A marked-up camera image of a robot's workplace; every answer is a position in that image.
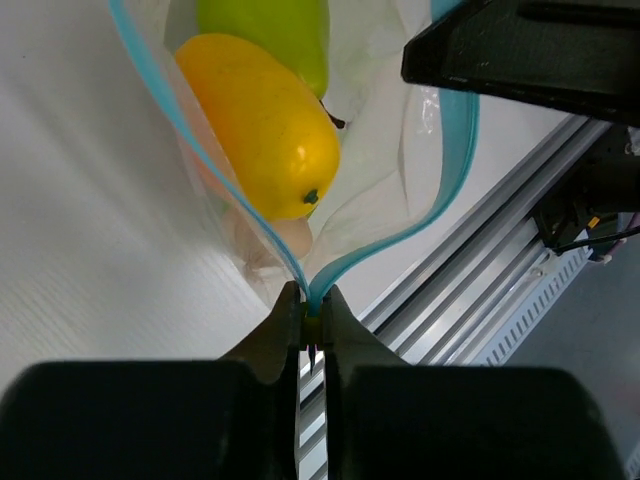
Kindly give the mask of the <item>beige toy garlic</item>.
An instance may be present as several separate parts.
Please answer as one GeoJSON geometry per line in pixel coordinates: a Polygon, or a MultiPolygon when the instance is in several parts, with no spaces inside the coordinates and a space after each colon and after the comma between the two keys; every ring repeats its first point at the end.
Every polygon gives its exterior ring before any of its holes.
{"type": "Polygon", "coordinates": [[[280,251],[270,243],[264,232],[258,232],[237,209],[229,208],[222,217],[222,227],[233,253],[234,262],[250,279],[258,279],[281,270],[303,278],[303,273],[293,267],[301,267],[300,260],[310,253],[313,235],[305,217],[294,220],[275,220],[269,226],[279,236],[297,263],[279,255],[280,251]]]}

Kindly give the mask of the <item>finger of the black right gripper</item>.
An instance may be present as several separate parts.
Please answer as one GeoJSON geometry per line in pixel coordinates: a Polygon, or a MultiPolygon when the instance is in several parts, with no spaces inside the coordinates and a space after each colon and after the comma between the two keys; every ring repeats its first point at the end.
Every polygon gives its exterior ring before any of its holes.
{"type": "Polygon", "coordinates": [[[405,82],[638,122],[638,2],[438,1],[431,11],[404,48],[405,82]]]}

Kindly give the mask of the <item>orange yellow toy mango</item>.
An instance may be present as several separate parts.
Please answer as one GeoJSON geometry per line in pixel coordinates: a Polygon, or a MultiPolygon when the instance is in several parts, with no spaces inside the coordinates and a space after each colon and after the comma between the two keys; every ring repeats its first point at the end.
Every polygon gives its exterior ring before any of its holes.
{"type": "Polygon", "coordinates": [[[266,219],[310,214],[340,165],[340,142],[310,88],[263,48],[201,34],[175,53],[251,205],[266,219]]]}

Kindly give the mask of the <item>clear zip top bag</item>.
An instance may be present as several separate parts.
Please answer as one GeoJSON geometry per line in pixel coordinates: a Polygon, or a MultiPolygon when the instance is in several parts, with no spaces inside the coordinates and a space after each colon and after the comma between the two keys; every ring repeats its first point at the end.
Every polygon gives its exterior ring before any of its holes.
{"type": "Polygon", "coordinates": [[[292,279],[318,310],[352,267],[432,224],[460,193],[478,98],[401,74],[410,41],[454,2],[108,8],[227,254],[263,300],[292,279]]]}

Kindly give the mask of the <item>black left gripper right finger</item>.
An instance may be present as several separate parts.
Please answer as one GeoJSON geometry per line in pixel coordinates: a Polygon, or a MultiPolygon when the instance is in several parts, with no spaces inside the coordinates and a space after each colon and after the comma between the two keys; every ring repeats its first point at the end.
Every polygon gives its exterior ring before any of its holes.
{"type": "Polygon", "coordinates": [[[549,368],[413,366],[332,288],[322,306],[332,479],[621,479],[589,392],[549,368]]]}

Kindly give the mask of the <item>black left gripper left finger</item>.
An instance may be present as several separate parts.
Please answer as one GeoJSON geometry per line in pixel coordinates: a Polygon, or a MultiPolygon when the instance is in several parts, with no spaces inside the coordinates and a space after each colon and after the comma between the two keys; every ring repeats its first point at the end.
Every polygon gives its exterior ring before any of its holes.
{"type": "Polygon", "coordinates": [[[215,360],[41,362],[1,399],[5,479],[294,479],[299,287],[215,360]]]}

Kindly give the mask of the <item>aluminium mounting rail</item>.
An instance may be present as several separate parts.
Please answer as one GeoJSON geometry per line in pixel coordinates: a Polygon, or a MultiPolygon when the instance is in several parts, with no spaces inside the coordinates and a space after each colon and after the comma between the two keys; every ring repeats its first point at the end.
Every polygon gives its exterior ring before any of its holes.
{"type": "Polygon", "coordinates": [[[536,133],[456,223],[430,227],[427,255],[361,311],[362,324],[409,362],[471,363],[533,269],[562,256],[543,245],[531,211],[607,130],[569,117],[536,133]]]}

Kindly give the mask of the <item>green toy pear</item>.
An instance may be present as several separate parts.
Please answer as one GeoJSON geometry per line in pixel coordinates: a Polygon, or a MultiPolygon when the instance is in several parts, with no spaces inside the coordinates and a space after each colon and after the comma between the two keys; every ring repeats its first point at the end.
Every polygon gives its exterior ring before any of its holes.
{"type": "MultiPolygon", "coordinates": [[[[298,76],[324,107],[322,99],[329,84],[327,2],[205,1],[197,7],[198,21],[206,28],[198,35],[228,34],[263,48],[298,76]]],[[[191,100],[182,101],[182,106],[190,117],[202,119],[203,132],[218,140],[192,90],[191,93],[191,100]]]]}

